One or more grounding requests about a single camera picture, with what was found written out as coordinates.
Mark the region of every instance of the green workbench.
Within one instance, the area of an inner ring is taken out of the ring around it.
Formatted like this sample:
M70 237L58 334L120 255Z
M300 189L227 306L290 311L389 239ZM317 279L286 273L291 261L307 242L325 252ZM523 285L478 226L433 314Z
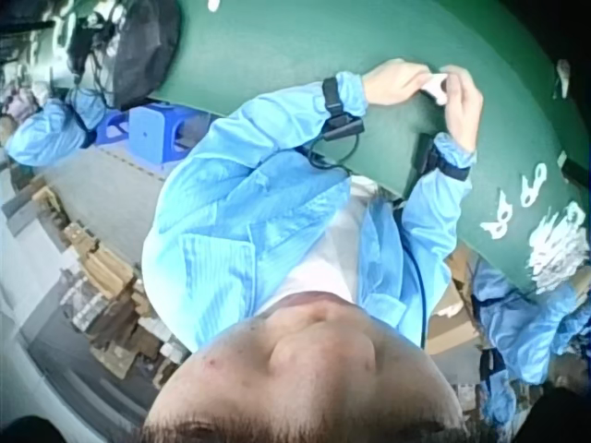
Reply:
M531 284L528 237L549 210L586 204L563 180L562 150L588 162L588 135L571 100L553 101L554 68L533 37L494 0L178 0L181 44L154 96L229 114L265 91L320 80L340 70L364 73L403 57L433 68L467 67L485 97L474 190L464 201L459 237L521 287ZM417 136L444 129L443 111L422 95L371 107L366 132L347 166L407 196L416 180ZM342 157L352 140L320 146ZM521 208L521 175L537 163L549 179L537 202ZM480 228L496 221L500 190L513 203L509 232L498 241Z

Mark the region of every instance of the light blue work jacket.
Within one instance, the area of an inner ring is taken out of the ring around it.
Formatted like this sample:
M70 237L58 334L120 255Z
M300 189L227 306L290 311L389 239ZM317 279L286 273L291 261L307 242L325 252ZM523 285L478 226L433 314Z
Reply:
M360 76L337 79L344 109L364 115ZM349 199L344 171L315 169L294 150L317 137L328 117L319 82L260 95L216 120L166 180L142 274L156 312L189 350L253 316ZM446 134L436 143L461 168L475 161ZM416 344L423 311L403 242L420 267L430 313L450 282L443 260L455 248L470 187L433 171L418 181L400 226L383 198L365 213L357 302Z
M532 384L546 380L551 355L562 354L591 316L591 298L575 309L568 282L530 300L484 259L475 267L473 293L480 323L510 374Z
M67 104L72 105L89 130L99 125L106 110L100 97L90 90L71 90L64 102L49 99L8 139L7 154L27 166L47 166L80 149L86 140L86 131L77 123Z

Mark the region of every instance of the white shirt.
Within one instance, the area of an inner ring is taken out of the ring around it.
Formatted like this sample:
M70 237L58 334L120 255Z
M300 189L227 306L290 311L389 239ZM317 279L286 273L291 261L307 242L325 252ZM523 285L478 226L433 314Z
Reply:
M361 175L351 177L351 196L347 205L334 214L322 237L302 262L287 274L257 314L293 293L334 293L350 303L356 302L359 233L368 203L377 193L378 184L373 180Z

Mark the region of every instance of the blue stool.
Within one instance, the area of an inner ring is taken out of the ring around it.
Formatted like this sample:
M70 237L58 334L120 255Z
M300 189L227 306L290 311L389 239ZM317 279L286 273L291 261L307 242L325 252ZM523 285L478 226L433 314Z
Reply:
M191 147L177 141L178 129L199 114L204 113L163 103L133 108L129 111L129 150L151 164L183 160Z
M116 143L117 141L126 140L128 137L127 130L122 127L123 123L128 120L127 113L122 113L116 109L107 110L104 118L96 128L96 140L95 145L108 145L110 143ZM116 128L119 134L116 136L109 135L109 128Z

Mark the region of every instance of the black bag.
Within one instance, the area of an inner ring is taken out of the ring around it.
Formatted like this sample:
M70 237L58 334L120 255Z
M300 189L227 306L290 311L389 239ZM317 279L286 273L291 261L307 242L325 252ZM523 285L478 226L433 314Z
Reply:
M181 14L175 0L136 0L121 29L113 74L114 106L142 104L166 79L178 45Z

